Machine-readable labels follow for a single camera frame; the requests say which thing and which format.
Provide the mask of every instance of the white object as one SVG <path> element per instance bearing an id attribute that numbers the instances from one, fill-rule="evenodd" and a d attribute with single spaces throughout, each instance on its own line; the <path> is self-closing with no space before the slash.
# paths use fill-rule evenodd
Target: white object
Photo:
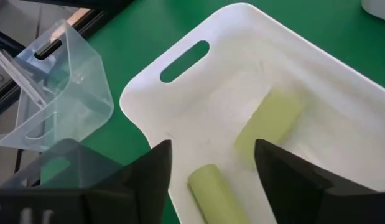
<path id="1" fill-rule="evenodd" d="M 38 60 L 35 52 L 56 39 L 61 46 Z M 16 127 L 0 135 L 0 146 L 45 151 L 65 138 L 83 140 L 112 115 L 101 57 L 65 21 L 16 58 L 0 52 L 0 65 L 22 88 Z"/>
<path id="2" fill-rule="evenodd" d="M 368 13 L 385 19 L 385 0 L 362 0 L 362 7 Z"/>
<path id="3" fill-rule="evenodd" d="M 201 40 L 208 53 L 173 82 L 161 82 L 161 71 Z M 187 177 L 205 164 L 220 168 L 252 223 L 276 223 L 257 172 L 234 153 L 237 135 L 274 85 L 310 102 L 283 148 L 385 190 L 385 89 L 254 6 L 233 4 L 136 75 L 120 99 L 151 147 L 172 140 L 169 192 L 183 224 L 204 223 Z"/>

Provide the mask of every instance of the plastic bin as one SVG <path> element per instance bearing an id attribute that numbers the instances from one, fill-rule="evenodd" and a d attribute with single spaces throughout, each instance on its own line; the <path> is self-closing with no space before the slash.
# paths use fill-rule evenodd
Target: plastic bin
<path id="1" fill-rule="evenodd" d="M 208 53 L 170 83 L 160 74 L 199 41 Z M 257 172 L 234 143 L 273 86 L 309 104 L 280 147 L 377 191 L 385 191 L 385 89 L 249 4 L 216 11 L 137 74 L 123 113 L 153 147 L 173 142 L 170 197 L 183 224 L 204 223 L 188 176 L 216 164 L 251 223 L 275 223 Z"/>
<path id="2" fill-rule="evenodd" d="M 47 46 L 57 49 L 41 53 Z M 65 21 L 14 59 L 0 51 L 0 64 L 22 88 L 16 127 L 0 146 L 44 151 L 61 139 L 81 141 L 113 112 L 100 55 Z"/>

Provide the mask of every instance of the green table surface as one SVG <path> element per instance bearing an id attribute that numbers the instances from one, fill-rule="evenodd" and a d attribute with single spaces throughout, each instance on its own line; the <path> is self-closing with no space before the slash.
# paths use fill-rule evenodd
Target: green table surface
<path id="1" fill-rule="evenodd" d="M 115 108 L 83 143 L 122 164 L 147 152 L 146 138 L 120 110 L 123 88 L 210 14 L 234 2 L 239 1 L 136 0 L 90 38 L 102 56 Z M 385 21 L 367 14 L 360 0 L 245 2 L 385 87 Z M 168 200 L 163 223 L 178 222 Z"/>

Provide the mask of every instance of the clear plastic container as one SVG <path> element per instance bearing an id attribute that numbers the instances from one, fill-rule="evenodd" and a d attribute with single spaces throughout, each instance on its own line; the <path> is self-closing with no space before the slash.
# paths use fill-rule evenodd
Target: clear plastic container
<path id="1" fill-rule="evenodd" d="M 37 59 L 47 46 L 59 47 Z M 81 141 L 112 115 L 101 57 L 66 21 L 14 59 L 0 52 L 0 64 L 22 89 L 16 126 L 0 146 L 45 151 L 61 139 Z"/>

